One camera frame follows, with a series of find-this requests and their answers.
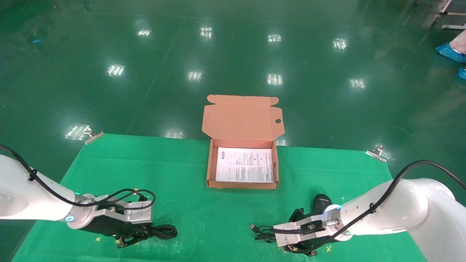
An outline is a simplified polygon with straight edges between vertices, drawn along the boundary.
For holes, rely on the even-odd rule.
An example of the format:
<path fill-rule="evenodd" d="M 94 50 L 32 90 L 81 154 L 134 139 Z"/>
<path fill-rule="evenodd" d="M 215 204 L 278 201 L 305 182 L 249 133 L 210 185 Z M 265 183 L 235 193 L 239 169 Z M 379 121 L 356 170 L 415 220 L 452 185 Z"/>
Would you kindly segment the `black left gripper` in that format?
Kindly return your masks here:
<path fill-rule="evenodd" d="M 113 237 L 119 249 L 134 244 L 134 239 L 150 238 L 151 219 L 124 214 L 91 214 L 77 221 L 77 229 Z"/>

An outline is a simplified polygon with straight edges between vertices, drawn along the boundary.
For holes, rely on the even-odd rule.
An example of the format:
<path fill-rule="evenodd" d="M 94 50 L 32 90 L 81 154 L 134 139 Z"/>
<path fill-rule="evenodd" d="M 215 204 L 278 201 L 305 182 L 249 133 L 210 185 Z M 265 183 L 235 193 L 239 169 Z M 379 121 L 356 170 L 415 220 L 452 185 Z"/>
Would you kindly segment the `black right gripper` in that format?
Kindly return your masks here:
<path fill-rule="evenodd" d="M 303 208 L 295 209 L 291 214 L 288 222 L 298 222 L 305 218 Z M 283 246 L 283 252 L 289 254 L 301 254 L 306 256 L 317 256 L 318 252 L 313 244 L 305 245 L 303 243 L 296 243 L 293 245 Z"/>

